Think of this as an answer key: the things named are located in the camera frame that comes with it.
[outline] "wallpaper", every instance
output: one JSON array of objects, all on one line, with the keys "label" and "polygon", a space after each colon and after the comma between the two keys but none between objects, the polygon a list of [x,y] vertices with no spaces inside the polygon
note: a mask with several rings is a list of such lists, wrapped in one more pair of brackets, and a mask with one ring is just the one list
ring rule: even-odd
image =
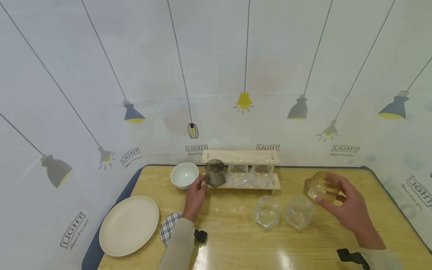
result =
[{"label": "wallpaper", "polygon": [[139,168],[204,149],[367,166],[432,247],[431,1],[0,7],[7,269],[79,269]]}]

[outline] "drinking glass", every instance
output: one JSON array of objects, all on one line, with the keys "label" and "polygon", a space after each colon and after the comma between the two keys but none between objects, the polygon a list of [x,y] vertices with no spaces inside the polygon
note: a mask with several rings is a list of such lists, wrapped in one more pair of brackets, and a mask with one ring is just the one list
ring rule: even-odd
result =
[{"label": "drinking glass", "polygon": [[314,205],[305,197],[294,197],[284,211],[285,221],[301,231],[312,221]]},{"label": "drinking glass", "polygon": [[279,224],[280,207],[275,197],[263,196],[255,207],[255,221],[266,229]]},{"label": "drinking glass", "polygon": [[248,165],[241,159],[236,159],[228,165],[228,182],[234,187],[244,187],[249,185]]},{"label": "drinking glass", "polygon": [[249,172],[249,179],[255,188],[267,188],[273,183],[273,165],[267,160],[255,161]]},{"label": "drinking glass", "polygon": [[313,177],[305,180],[303,194],[314,204],[317,204],[315,202],[317,196],[333,203],[341,188],[340,181],[333,174],[317,172]]},{"label": "drinking glass", "polygon": [[226,178],[223,173],[225,165],[222,160],[211,159],[206,163],[206,178],[204,182],[212,187],[220,187],[226,183]]}]

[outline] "table surface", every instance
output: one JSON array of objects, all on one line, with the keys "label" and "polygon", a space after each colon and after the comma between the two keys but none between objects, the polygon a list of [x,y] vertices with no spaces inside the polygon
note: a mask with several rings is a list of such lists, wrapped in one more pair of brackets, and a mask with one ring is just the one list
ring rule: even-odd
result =
[{"label": "table surface", "polygon": [[[147,166],[131,196],[152,198],[160,211],[159,226],[170,213],[182,211],[186,191],[171,184],[173,166]],[[276,192],[282,211],[294,196],[302,196],[304,180],[319,168],[276,168],[281,191]],[[388,249],[395,252],[404,269],[426,269],[432,256],[374,176],[363,169],[325,169],[349,179],[363,194],[371,219]],[[270,191],[209,189],[195,226],[208,233],[207,243],[196,242],[189,269],[339,269],[358,270],[354,263],[340,262],[336,250],[356,252],[351,232],[322,208],[317,207],[312,223],[302,232],[285,223],[269,231],[254,222],[258,199]],[[155,233],[137,252],[120,258],[104,255],[99,270],[156,269],[166,250]]]}]

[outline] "beige sleeve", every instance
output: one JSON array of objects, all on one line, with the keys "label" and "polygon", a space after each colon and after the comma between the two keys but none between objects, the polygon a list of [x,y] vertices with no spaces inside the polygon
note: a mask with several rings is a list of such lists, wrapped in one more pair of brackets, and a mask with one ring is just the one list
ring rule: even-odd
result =
[{"label": "beige sleeve", "polygon": [[402,270],[399,259],[389,250],[359,248],[359,253],[368,262],[371,270]]},{"label": "beige sleeve", "polygon": [[194,249],[194,224],[181,218],[175,224],[158,270],[187,270]]}]

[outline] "white bowl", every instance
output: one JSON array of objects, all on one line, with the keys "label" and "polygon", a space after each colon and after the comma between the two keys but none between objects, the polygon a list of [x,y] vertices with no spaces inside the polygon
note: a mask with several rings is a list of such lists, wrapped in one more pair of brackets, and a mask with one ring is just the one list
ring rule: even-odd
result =
[{"label": "white bowl", "polygon": [[171,182],[180,189],[188,189],[200,174],[198,167],[190,162],[181,163],[171,171]]}]

